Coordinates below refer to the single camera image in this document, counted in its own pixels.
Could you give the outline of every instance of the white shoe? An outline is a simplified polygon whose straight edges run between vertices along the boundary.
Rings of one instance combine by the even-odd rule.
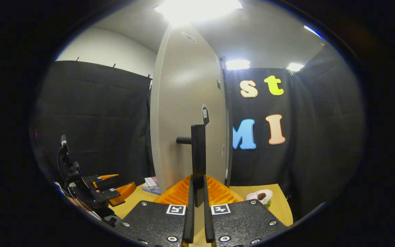
[[[254,193],[246,195],[246,200],[257,199],[263,205],[266,205],[272,198],[272,191],[269,189],[262,189]]]

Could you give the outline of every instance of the ceiling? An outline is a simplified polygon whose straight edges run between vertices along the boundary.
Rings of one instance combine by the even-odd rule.
[[[166,0],[138,0],[97,24],[122,34],[158,53],[169,22],[154,8]],[[325,43],[304,29],[305,22],[262,0],[240,0],[242,10],[193,22],[215,53],[226,60],[246,59],[252,68],[282,68],[307,63]]]

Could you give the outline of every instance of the white wall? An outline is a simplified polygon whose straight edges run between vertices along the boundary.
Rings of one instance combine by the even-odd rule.
[[[156,53],[137,42],[108,30],[89,28],[75,38],[56,61],[92,62],[124,69],[139,75],[153,75]]]

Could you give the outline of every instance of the wooden table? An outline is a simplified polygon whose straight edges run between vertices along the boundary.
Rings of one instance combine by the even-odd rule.
[[[124,218],[135,206],[141,201],[154,201],[159,195],[145,192],[142,189],[143,185],[137,186],[136,190],[126,199],[126,203],[111,207],[115,214]],[[278,184],[264,185],[264,186],[230,186],[235,193],[245,198],[247,194],[256,192],[261,189],[270,189],[273,193],[271,199],[271,205],[269,211],[275,215],[284,225],[290,226],[293,223],[292,212],[290,211],[289,204],[287,203],[286,197],[281,191]],[[204,229],[204,207],[201,205],[195,208],[194,217],[194,243],[189,244],[190,247],[210,247],[211,244],[207,244],[205,241],[205,229]]]

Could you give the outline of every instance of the blue letter m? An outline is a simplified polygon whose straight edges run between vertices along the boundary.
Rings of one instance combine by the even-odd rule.
[[[254,143],[254,136],[252,135],[252,125],[254,125],[254,119],[243,119],[240,122],[238,131],[232,127],[232,148],[237,149],[240,139],[240,149],[253,150],[257,145]]]

